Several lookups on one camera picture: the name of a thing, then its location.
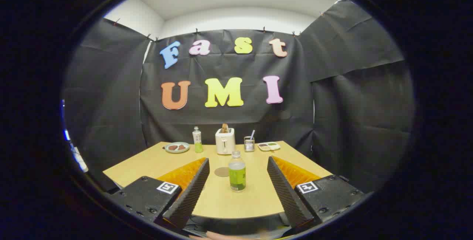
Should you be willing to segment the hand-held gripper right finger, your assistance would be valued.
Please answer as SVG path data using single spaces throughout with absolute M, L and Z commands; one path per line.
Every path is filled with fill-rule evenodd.
M 325 223 L 364 198 L 361 190 L 336 175 L 320 177 L 275 156 L 269 157 L 267 172 L 294 229 Z

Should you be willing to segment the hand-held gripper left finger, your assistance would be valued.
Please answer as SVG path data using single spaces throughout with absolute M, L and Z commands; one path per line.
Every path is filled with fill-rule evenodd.
M 183 229 L 210 173 L 210 161 L 201 158 L 159 178 L 141 176 L 108 199 L 147 223 Z

